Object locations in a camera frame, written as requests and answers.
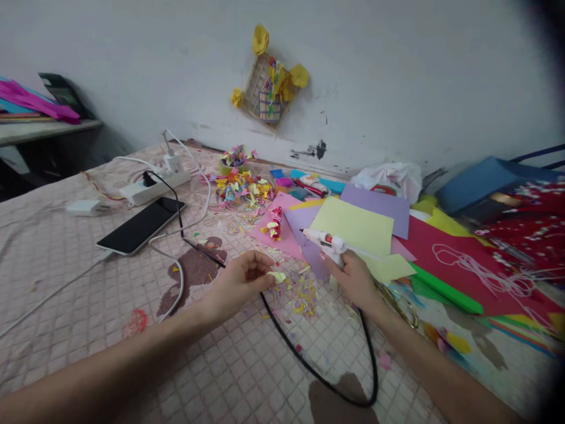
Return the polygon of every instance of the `white plastic bag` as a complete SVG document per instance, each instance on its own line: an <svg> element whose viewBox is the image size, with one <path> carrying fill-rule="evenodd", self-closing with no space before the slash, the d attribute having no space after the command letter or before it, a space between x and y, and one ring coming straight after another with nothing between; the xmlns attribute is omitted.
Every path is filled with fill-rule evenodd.
<svg viewBox="0 0 565 424"><path fill-rule="evenodd" d="M404 197L410 204L418 202L422 190L422 172L412 163L387 163L363 168L350 181L359 188Z"/></svg>

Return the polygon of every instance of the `power strip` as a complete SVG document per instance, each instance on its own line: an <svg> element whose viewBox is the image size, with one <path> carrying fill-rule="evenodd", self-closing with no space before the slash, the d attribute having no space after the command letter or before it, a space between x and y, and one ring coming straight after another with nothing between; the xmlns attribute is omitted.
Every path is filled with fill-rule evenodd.
<svg viewBox="0 0 565 424"><path fill-rule="evenodd" d="M190 181L190 178L190 172L183 171L178 174L174 174L172 177L165 181L172 188L177 188L181 184ZM138 183L130 184L119 189L119 192L122 194L122 196L124 196L133 206L141 206L144 203L153 200L155 197L159 197L161 194L165 194L167 191L169 191L169 188L161 181L157 182L157 184L152 185L151 187L144 186L143 181L140 181Z"/></svg>

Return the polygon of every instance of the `black power cord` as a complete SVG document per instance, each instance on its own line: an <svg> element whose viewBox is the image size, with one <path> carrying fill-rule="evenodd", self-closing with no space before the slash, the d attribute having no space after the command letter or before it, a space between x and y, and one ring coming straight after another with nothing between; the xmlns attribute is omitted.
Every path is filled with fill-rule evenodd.
<svg viewBox="0 0 565 424"><path fill-rule="evenodd" d="M180 211L180 207L179 207L179 202L178 202L178 196L177 196L177 192L169 185L165 182L165 180L163 180L160 176L158 176L157 174L155 174L153 171L147 171L151 174L153 174L154 176L156 176L157 178L159 178L168 188L171 189L171 191L173 192L173 194L175 195L175 199L177 201L177 214L178 214L178 222L179 225L182 228L182 218L181 218L181 211ZM225 265L219 261L218 259L216 259L213 256L210 256L208 253L206 253L204 250L200 249L199 247L197 247L196 245L192 244L190 241L188 241L187 239L185 239L183 232L181 231L181 237L182 239L189 244L193 249L197 250L198 252L202 253L205 257L207 257L208 259L210 259L211 261L217 263L219 266L221 266L222 268L225 268ZM373 367L373 392L371 394L371 397L369 398L369 400L366 401L359 401L359 400L354 400L354 399L350 399L349 397L347 397L346 395L344 395L343 393L341 393L339 390L337 390L334 386L331 385L331 383L326 380L325 378L323 378L320 374L318 374L318 372L312 368L310 366L310 364L308 364L308 362L306 362L306 360L299 354L299 352L296 350L296 347L294 347L294 345L292 344L292 342L289 340L289 338L287 337L287 335L284 333L284 330L282 329L282 327L280 326L280 324L277 322L277 319L275 318L275 316L272 313L272 310L269 306L269 304L267 303L267 299L265 299L265 295L263 293L259 293L261 295L261 299L263 300L263 304L265 305L265 308L267 309L267 313L269 314L269 316L271 317L271 320L273 322L273 324L275 324L275 328L277 329L278 333L281 335L282 339L285 341L285 343L287 344L288 348L291 350L291 352L293 353L293 355L296 357L296 359L298 359L300 361L300 363L302 365L304 365L304 367L314 376L316 377L324 386L326 386L329 390L331 390L332 392L334 392L336 395L338 395L340 398L342 398L344 401L346 401L347 403L354 405L354 406L358 406L359 408L370 408L372 407L375 402L377 401L377 393L378 393L378 371L377 371L377 360L375 359L375 352L373 349L373 343L371 341L371 336L369 335L369 330L367 328L367 322L365 321L365 315L363 314L363 311L361 309L358 309L359 311L359 316L361 317L361 323L363 324L363 332L365 333L365 338L367 339L367 346L369 348L369 356L371 357L371 366Z"/></svg>

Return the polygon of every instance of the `smartphone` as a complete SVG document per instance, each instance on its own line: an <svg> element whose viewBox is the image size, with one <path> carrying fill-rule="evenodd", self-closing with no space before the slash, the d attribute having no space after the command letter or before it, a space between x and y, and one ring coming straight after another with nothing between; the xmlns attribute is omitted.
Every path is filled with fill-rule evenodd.
<svg viewBox="0 0 565 424"><path fill-rule="evenodd" d="M178 202L179 210L185 207ZM161 197L97 242L98 247L130 256L147 244L177 216L177 202Z"/></svg>

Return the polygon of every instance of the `hot glue gun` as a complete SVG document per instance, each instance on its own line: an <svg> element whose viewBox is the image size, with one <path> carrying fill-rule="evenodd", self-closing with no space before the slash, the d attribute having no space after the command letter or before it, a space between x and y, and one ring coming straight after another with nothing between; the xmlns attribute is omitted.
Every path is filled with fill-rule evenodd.
<svg viewBox="0 0 565 424"><path fill-rule="evenodd" d="M347 250L345 240L341 237L332 237L330 233L313 230L311 228L301 229L307 239L320 246L322 252L329 256L341 269L345 266L341 254Z"/></svg>

